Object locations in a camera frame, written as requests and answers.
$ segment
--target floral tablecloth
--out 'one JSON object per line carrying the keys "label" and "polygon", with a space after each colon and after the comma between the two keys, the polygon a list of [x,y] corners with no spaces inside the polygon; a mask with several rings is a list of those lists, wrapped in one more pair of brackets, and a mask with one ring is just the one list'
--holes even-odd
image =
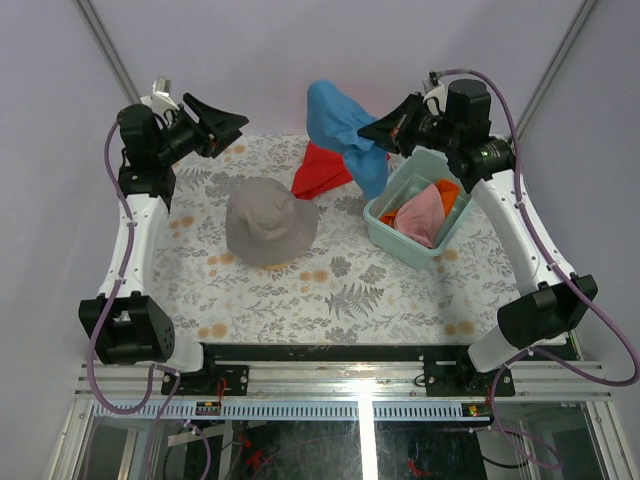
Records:
{"label": "floral tablecloth", "polygon": [[[354,182],[314,202],[313,247],[283,270],[250,267],[226,248],[229,194],[253,176],[288,187],[303,135],[245,137],[216,159],[176,167],[171,215],[155,252],[154,297],[178,335],[237,343],[470,343],[517,297],[489,220],[477,207],[447,250],[415,271],[369,242],[366,200]],[[391,168],[400,163],[392,159]]]}

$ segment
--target pink cloth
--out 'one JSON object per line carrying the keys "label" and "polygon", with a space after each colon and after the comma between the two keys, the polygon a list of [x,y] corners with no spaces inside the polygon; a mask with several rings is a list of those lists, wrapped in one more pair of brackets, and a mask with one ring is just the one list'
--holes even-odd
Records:
{"label": "pink cloth", "polygon": [[432,183],[398,210],[393,228],[420,245],[435,248],[444,218],[442,197]]}

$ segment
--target light green plastic basket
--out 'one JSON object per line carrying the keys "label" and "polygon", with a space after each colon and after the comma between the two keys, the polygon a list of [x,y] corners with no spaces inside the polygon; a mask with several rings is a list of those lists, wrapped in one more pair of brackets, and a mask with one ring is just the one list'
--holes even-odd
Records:
{"label": "light green plastic basket", "polygon": [[[446,178],[460,187],[460,193],[436,239],[436,248],[430,249],[402,235],[378,220],[422,192],[431,183]],[[367,203],[364,219],[368,224],[369,239],[374,245],[411,265],[416,270],[425,268],[431,258],[440,255],[465,217],[473,199],[462,188],[460,181],[449,171],[444,155],[416,149],[407,161],[389,177],[387,188],[378,198]]]}

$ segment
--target hat brim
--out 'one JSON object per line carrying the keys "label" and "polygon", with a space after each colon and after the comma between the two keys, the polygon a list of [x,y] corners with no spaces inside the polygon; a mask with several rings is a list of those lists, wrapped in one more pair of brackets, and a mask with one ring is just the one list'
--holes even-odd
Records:
{"label": "hat brim", "polygon": [[291,238],[277,245],[263,246],[259,251],[242,242],[229,250],[251,265],[280,265],[300,257],[313,245],[316,238],[320,209],[308,200],[296,200],[295,209],[301,224],[298,232]]}

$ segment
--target gray wall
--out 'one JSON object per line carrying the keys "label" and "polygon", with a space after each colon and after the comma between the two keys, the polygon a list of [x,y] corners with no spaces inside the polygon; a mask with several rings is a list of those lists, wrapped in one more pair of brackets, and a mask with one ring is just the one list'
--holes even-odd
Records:
{"label": "gray wall", "polygon": [[169,76],[174,93],[242,113],[259,134],[303,132],[313,80],[380,116],[429,70],[456,67],[491,75],[519,114],[581,3],[94,0],[139,91]]}
{"label": "gray wall", "polygon": [[0,65],[0,477],[40,480],[115,238],[102,145],[124,96],[68,0],[4,2]]}
{"label": "gray wall", "polygon": [[[640,2],[600,3],[526,132],[522,160],[555,242],[595,276],[597,302],[640,347]],[[610,378],[631,374],[624,348],[593,315],[578,333]],[[640,387],[615,398],[638,462]]]}

